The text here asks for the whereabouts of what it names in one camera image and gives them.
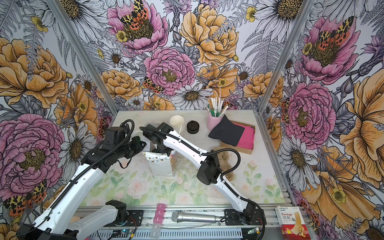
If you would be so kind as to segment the silver microphone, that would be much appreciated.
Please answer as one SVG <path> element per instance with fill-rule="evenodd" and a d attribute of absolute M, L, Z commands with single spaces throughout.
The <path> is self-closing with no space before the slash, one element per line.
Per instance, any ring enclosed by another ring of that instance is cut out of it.
<path fill-rule="evenodd" d="M 181 222 L 220 223 L 221 218 L 214 215 L 175 211 L 172 213 L 172 221 L 176 223 L 181 223 Z"/>

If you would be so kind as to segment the bundle of wrapped straws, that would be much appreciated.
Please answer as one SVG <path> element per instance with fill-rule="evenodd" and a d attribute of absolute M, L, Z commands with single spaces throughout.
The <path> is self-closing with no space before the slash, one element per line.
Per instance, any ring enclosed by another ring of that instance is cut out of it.
<path fill-rule="evenodd" d="M 209 98 L 209 107 L 207 110 L 210 117 L 219 118 L 222 117 L 227 109 L 230 107 L 230 104 L 223 100 L 221 95 L 221 88 L 219 89 L 219 96 L 214 98 Z"/>

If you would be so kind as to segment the black napkin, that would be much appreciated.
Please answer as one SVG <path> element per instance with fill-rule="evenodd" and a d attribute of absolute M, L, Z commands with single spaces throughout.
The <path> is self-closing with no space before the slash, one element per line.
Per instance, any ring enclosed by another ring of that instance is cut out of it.
<path fill-rule="evenodd" d="M 220 123 L 209 133 L 209 138 L 220 140 L 227 145 L 237 146 L 244 130 L 244 127 L 232 123 L 227 116 L 223 116 Z"/>

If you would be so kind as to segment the stack of white paper cups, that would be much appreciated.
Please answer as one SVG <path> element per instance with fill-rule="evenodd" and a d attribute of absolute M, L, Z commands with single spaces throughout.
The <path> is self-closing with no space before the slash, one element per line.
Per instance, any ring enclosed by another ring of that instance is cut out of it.
<path fill-rule="evenodd" d="M 170 125 L 180 134 L 185 129 L 185 120 L 182 116 L 176 115 L 170 118 Z"/>

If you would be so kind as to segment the bandage box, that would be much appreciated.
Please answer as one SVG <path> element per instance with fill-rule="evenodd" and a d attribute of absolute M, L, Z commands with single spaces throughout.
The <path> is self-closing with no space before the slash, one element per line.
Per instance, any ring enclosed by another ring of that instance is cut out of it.
<path fill-rule="evenodd" d="M 284 240 L 311 240 L 310 233 L 298 207 L 275 208 Z"/>

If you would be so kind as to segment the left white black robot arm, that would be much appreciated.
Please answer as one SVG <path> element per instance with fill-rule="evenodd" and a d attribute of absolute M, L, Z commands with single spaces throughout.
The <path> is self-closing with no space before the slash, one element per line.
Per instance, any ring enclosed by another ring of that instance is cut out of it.
<path fill-rule="evenodd" d="M 71 219 L 92 187 L 121 158 L 131 159 L 140 153 L 146 143 L 132 138 L 135 124 L 132 120 L 119 127 L 107 129 L 103 141 L 82 159 L 74 177 L 54 202 L 30 225 L 21 224 L 18 240 L 84 240 L 108 224 L 124 225 L 128 220 L 127 205 L 112 200 L 83 221 Z"/>

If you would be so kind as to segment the pink napkin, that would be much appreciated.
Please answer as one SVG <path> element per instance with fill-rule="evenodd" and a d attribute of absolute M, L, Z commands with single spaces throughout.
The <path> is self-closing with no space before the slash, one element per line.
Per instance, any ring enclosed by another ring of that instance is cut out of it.
<path fill-rule="evenodd" d="M 236 145 L 238 148 L 253 150 L 255 140 L 255 126 L 247 125 L 244 123 L 234 122 L 235 125 L 243 127 L 244 131 L 242 136 Z"/>

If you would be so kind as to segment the white cartoon gift bag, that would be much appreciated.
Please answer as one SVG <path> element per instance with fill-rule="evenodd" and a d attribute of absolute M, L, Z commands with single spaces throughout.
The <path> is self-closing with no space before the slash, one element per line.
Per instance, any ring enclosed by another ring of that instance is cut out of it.
<path fill-rule="evenodd" d="M 142 142 L 146 143 L 140 154 L 145 158 L 154 178 L 172 178 L 174 176 L 177 161 L 176 151 L 172 150 L 169 154 L 159 153 L 155 149 L 155 145 L 144 137 L 142 131 L 135 131 L 132 137 L 139 137 Z"/>

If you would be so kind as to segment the pink straw holder cup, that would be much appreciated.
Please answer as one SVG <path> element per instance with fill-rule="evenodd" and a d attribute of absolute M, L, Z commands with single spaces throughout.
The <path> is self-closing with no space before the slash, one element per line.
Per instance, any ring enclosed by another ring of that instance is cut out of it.
<path fill-rule="evenodd" d="M 223 119 L 223 116 L 221 117 L 214 117 L 211 114 L 208 114 L 207 117 L 207 129 L 209 131 L 212 131 Z"/>

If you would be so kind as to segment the pink pill organizer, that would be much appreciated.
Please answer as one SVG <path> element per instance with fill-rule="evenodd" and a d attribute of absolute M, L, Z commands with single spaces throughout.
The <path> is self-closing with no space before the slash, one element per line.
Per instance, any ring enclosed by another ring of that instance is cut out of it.
<path fill-rule="evenodd" d="M 150 232 L 151 239 L 159 239 L 161 236 L 161 227 L 166 213 L 167 205 L 159 203 L 153 218 L 152 228 Z"/>

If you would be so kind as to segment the stack of black cup lids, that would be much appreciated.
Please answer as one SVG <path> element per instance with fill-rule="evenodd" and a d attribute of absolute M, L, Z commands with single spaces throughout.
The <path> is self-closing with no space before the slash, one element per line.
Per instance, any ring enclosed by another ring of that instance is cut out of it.
<path fill-rule="evenodd" d="M 200 125 L 196 121 L 190 121 L 187 124 L 187 132 L 189 134 L 197 134 L 200 130 Z"/>

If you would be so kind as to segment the brown cardboard sheet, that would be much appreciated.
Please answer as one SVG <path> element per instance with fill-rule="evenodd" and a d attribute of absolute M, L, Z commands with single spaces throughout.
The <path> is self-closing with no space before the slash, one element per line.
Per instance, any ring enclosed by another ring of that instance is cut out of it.
<path fill-rule="evenodd" d="M 237 150 L 240 153 L 245 153 L 245 154 L 249 154 L 249 155 L 252 154 L 252 152 L 253 152 L 253 150 L 247 150 L 247 149 L 238 148 L 236 146 L 232 146 L 232 145 L 229 145 L 229 144 L 226 144 L 226 143 L 223 143 L 223 142 L 221 142 L 220 146 L 221 147 L 225 147 L 225 148 L 232 148 L 232 149 Z"/>

